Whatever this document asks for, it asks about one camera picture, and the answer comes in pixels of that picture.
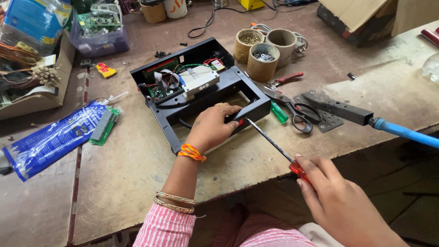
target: pink striped sleeve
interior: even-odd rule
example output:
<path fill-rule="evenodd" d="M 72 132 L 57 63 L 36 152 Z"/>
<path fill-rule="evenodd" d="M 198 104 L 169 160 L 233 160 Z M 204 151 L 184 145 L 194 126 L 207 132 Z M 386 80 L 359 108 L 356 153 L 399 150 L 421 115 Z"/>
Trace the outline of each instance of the pink striped sleeve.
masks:
<path fill-rule="evenodd" d="M 196 217 L 153 204 L 133 247 L 187 247 Z"/>

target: screwdriver shaft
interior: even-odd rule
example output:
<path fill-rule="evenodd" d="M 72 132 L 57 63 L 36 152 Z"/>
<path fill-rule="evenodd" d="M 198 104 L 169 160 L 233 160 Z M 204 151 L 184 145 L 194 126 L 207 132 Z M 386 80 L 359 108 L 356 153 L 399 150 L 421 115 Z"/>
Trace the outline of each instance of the screwdriver shaft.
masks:
<path fill-rule="evenodd" d="M 265 137 L 265 139 L 267 139 L 267 141 L 269 141 L 271 143 L 271 145 L 273 145 L 283 156 L 285 156 L 285 158 L 287 158 L 290 163 L 293 163 L 294 160 L 288 155 L 286 154 L 276 143 L 273 142 L 273 140 L 271 140 L 270 137 L 268 137 L 267 134 L 265 134 L 253 121 L 251 121 L 250 119 L 248 119 L 247 117 L 245 117 L 245 119 L 259 132 L 261 133 L 261 135 L 263 137 Z"/>

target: green screwdriver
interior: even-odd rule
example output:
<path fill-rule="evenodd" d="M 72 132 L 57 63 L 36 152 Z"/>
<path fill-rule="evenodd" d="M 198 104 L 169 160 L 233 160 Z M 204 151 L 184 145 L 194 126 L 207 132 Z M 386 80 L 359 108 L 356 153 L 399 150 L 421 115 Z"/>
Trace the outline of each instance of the green screwdriver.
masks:
<path fill-rule="evenodd" d="M 277 119 L 284 124 L 288 120 L 288 115 L 282 110 L 282 108 L 276 104 L 273 100 L 271 101 L 271 110 L 276 115 Z"/>

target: scissors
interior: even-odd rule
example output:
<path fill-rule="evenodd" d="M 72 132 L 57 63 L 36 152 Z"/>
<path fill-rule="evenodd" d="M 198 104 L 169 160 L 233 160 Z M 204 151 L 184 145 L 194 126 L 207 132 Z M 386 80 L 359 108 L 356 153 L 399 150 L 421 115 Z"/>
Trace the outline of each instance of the scissors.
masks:
<path fill-rule="evenodd" d="M 313 124 L 318 124 L 322 121 L 322 116 L 314 107 L 304 103 L 295 103 L 290 98 L 279 92 L 275 92 L 257 82 L 254 83 L 270 99 L 273 99 L 278 103 L 285 104 L 288 107 L 293 114 L 291 122 L 297 130 L 303 133 L 311 132 L 313 130 Z M 297 123 L 301 121 L 304 123 L 305 127 L 303 127 L 302 124 L 299 126 L 297 125 Z"/>

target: blue soldering iron handle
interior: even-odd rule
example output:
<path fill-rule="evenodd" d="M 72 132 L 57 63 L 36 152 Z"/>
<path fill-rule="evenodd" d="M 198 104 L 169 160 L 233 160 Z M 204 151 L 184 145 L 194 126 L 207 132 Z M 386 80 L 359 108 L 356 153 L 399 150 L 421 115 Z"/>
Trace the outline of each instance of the blue soldering iron handle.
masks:
<path fill-rule="evenodd" d="M 394 123 L 387 122 L 382 118 L 371 118 L 369 125 L 379 131 L 385 131 L 391 134 L 395 134 L 400 137 L 408 138 L 410 140 L 420 142 L 439 149 L 439 139 L 421 134 L 416 131 L 407 129 L 406 127 L 399 126 Z"/>

